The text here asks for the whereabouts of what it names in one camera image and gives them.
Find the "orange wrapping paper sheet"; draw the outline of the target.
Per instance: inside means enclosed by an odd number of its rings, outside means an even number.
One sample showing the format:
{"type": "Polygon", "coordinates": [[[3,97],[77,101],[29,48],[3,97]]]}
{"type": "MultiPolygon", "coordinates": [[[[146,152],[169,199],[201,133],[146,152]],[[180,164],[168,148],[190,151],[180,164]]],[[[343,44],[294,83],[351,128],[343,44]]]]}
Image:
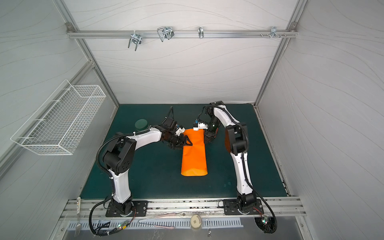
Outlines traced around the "orange wrapping paper sheet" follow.
{"type": "Polygon", "coordinates": [[[181,175],[186,177],[200,177],[208,174],[206,161],[206,148],[204,142],[204,130],[185,131],[192,146],[183,147],[181,175]]]}

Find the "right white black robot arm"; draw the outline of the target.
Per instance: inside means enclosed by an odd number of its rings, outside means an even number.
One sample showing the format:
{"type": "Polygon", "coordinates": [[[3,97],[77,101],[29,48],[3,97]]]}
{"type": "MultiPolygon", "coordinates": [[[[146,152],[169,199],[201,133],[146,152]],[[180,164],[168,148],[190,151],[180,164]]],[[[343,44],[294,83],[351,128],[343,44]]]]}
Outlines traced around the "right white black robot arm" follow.
{"type": "Polygon", "coordinates": [[[257,203],[257,194],[250,180],[247,161],[249,150],[247,126],[237,121],[223,102],[210,103],[206,106],[206,114],[211,117],[204,130],[206,144],[215,139],[219,126],[225,128],[225,146],[234,162],[237,179],[238,211],[247,214],[257,203]]]}

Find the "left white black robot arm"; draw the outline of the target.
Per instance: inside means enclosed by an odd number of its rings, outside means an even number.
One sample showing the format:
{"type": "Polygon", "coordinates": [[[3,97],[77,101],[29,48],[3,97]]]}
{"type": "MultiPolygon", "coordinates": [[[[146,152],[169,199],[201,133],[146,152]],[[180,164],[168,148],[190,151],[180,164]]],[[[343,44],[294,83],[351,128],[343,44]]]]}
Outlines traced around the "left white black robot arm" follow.
{"type": "Polygon", "coordinates": [[[111,203],[119,214],[128,215],[134,208],[129,187],[129,169],[136,150],[160,141],[168,142],[173,149],[193,146],[184,131],[185,129],[170,130],[153,126],[137,133],[116,133],[99,148],[96,163],[111,180],[113,190],[111,203]]]}

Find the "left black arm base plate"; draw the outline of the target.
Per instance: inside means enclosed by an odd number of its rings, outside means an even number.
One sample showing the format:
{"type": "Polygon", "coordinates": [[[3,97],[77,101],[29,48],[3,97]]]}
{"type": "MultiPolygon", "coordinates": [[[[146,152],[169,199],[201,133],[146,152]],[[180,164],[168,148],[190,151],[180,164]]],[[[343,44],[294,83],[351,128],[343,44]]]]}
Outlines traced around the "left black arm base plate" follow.
{"type": "Polygon", "coordinates": [[[128,201],[126,203],[118,203],[112,201],[109,203],[106,217],[145,217],[147,214],[148,201],[128,201]]]}

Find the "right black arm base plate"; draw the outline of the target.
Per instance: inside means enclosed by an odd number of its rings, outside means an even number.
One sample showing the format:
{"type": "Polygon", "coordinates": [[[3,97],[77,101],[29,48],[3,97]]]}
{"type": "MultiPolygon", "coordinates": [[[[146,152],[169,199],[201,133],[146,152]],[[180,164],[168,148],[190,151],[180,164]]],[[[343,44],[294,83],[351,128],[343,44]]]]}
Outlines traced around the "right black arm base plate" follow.
{"type": "Polygon", "coordinates": [[[226,216],[232,215],[264,215],[262,201],[256,199],[253,203],[241,203],[239,199],[225,199],[223,200],[224,214],[226,216]]]}

